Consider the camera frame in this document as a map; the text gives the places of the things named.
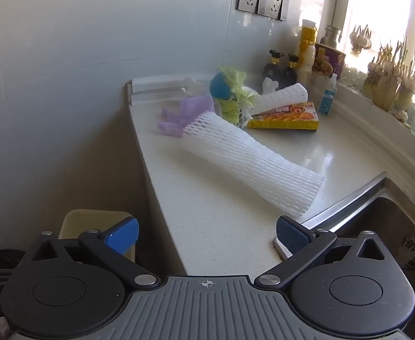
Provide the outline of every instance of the black bottle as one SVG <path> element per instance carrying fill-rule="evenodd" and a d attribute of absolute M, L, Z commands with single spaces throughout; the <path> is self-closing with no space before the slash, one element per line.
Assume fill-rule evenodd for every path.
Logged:
<path fill-rule="evenodd" d="M 282 70 L 278 66 L 278 63 L 280 62 L 280 58 L 282 58 L 284 54 L 279 53 L 275 50 L 270 50 L 269 53 L 272 55 L 272 59 L 271 62 L 264 67 L 263 81 L 265 78 L 270 78 L 272 81 L 277 81 L 278 85 L 280 86 Z"/>
<path fill-rule="evenodd" d="M 286 67 L 281 73 L 281 79 L 278 81 L 278 88 L 282 89 L 289 86 L 292 86 L 297 82 L 297 73 L 295 72 L 295 68 L 297 66 L 297 62 L 299 61 L 299 57 L 295 55 L 289 55 L 290 62 L 288 67 Z"/>

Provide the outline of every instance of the countertop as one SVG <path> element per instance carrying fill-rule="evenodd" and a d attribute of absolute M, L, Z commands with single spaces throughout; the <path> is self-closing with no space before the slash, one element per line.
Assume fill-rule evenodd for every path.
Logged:
<path fill-rule="evenodd" d="M 177 101 L 130 106 L 136 139 L 167 229 L 188 275 L 243 275 L 252 280 L 281 262 L 272 246 L 282 214 L 240 181 L 184 150 L 157 129 Z M 304 222 L 383 171 L 415 200 L 415 182 L 375 144 L 335 113 L 317 132 L 247 129 L 261 144 L 325 176 Z"/>

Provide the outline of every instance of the blue ball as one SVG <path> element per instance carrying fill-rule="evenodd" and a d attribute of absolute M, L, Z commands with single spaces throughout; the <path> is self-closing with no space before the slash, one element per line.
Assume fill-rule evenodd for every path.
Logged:
<path fill-rule="evenodd" d="M 223 73 L 218 73 L 210 81 L 210 94 L 214 98 L 228 99 L 231 97 L 231 88 L 225 82 Z"/>

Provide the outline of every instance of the purple glove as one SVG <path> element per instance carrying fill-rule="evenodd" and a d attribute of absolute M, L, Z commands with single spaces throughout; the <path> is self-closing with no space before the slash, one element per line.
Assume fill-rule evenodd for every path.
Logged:
<path fill-rule="evenodd" d="M 179 105 L 179 115 L 163 109 L 161 115 L 163 121 L 157 123 L 157 128 L 165 135 L 182 137 L 186 125 L 192 123 L 203 112 L 215 112 L 214 101 L 210 95 L 200 95 L 181 99 Z"/>

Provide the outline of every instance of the blue gripper pad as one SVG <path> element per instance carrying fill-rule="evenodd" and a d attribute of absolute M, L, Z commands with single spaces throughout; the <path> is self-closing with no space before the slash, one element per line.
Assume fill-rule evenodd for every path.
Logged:
<path fill-rule="evenodd" d="M 277 238 L 294 254 L 315 239 L 315 234 L 289 218 L 282 216 L 277 221 Z"/>
<path fill-rule="evenodd" d="M 131 219 L 105 236 L 104 243 L 120 254 L 124 254 L 138 240 L 138 220 Z"/>

